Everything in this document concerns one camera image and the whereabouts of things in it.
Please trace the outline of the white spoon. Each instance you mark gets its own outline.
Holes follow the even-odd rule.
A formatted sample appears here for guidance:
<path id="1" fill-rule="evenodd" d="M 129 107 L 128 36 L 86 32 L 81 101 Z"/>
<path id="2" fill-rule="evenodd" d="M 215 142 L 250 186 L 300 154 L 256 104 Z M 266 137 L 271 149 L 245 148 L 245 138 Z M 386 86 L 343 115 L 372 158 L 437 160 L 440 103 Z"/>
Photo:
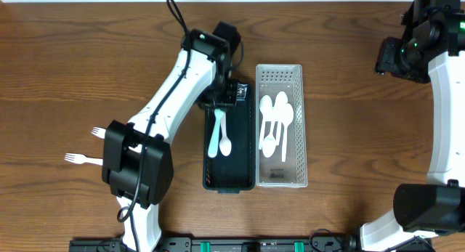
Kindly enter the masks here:
<path id="1" fill-rule="evenodd" d="M 281 135 L 281 121 L 280 121 L 280 109 L 283 105 L 288 102 L 288 96 L 285 92 L 279 92 L 275 98 L 275 106 L 274 106 L 274 113 L 275 113 L 275 121 L 276 121 L 276 145 L 280 143 L 280 135 Z"/>
<path id="2" fill-rule="evenodd" d="M 269 134 L 264 138 L 263 144 L 262 144 L 262 153 L 263 156 L 266 158 L 270 158 L 272 154 L 275 151 L 276 147 L 276 139 L 273 136 L 274 128 L 275 128 L 275 122 L 276 122 L 276 114 L 271 114 L 270 115 L 270 132 Z"/>
<path id="3" fill-rule="evenodd" d="M 227 157 L 227 156 L 230 155 L 230 153 L 232 151 L 232 142 L 230 141 L 230 139 L 227 136 L 227 116 L 226 116 L 226 114 L 224 114 L 222 119 L 221 119 L 220 128 L 221 128 L 221 131 L 222 131 L 222 137 L 221 137 L 221 139 L 219 141 L 219 149 L 220 149 L 221 154 L 223 154 L 223 156 Z"/>
<path id="4" fill-rule="evenodd" d="M 269 95 L 264 95 L 263 98 L 260 100 L 259 110 L 262 114 L 262 125 L 260 127 L 259 133 L 259 149 L 261 150 L 264 141 L 265 124 L 267 122 L 268 115 L 272 111 L 272 99 Z"/>
<path id="5" fill-rule="evenodd" d="M 282 153 L 281 153 L 281 161 L 286 161 L 287 155 L 287 147 L 288 147 L 288 127 L 292 123 L 294 119 L 294 109 L 291 104 L 286 103 L 282 106 L 281 109 L 281 122 L 283 124 L 283 142 L 282 142 Z"/>

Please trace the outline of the clear plastic basket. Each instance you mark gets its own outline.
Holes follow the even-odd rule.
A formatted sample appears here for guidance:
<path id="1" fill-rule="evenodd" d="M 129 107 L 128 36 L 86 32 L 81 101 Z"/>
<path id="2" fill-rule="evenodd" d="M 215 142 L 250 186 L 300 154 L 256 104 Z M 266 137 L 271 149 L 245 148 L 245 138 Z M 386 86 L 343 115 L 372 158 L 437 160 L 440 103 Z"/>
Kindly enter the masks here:
<path id="1" fill-rule="evenodd" d="M 272 99 L 272 111 L 265 124 L 264 137 L 270 132 L 270 115 L 274 113 L 275 98 L 285 92 L 294 109 L 294 119 L 288 127 L 286 161 L 281 161 L 283 124 L 281 122 L 280 143 L 270 158 L 259 149 L 259 133 L 262 114 L 260 100 L 264 95 Z M 307 146 L 305 135 L 304 92 L 301 65 L 258 64 L 256 66 L 256 184 L 260 187 L 302 188 L 308 185 Z"/>

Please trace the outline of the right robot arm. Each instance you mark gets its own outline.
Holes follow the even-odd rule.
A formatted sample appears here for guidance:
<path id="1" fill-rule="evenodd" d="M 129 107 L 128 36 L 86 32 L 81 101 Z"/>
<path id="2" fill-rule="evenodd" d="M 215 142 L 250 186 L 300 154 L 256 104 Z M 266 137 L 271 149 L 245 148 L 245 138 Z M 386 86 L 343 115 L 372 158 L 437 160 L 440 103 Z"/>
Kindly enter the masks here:
<path id="1" fill-rule="evenodd" d="M 383 40 L 374 71 L 431 84 L 433 147 L 424 184 L 401 184 L 392 209 L 359 228 L 359 251 L 432 251 L 464 232 L 464 10 L 461 0 L 413 0 L 400 38 Z"/>

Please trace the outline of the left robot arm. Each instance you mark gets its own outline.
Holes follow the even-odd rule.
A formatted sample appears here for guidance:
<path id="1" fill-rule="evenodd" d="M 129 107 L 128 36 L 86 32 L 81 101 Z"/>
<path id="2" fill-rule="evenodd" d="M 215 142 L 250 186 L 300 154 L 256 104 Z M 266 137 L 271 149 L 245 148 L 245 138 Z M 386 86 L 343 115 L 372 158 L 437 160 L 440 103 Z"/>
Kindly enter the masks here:
<path id="1" fill-rule="evenodd" d="M 153 98 L 127 123 L 106 128 L 102 181 L 120 203 L 127 251 L 158 247 L 158 205 L 174 177 L 171 144 L 190 108 L 215 113 L 235 107 L 238 89 L 230 75 L 240 45 L 237 28 L 224 22 L 212 33 L 186 31 L 175 66 Z"/>

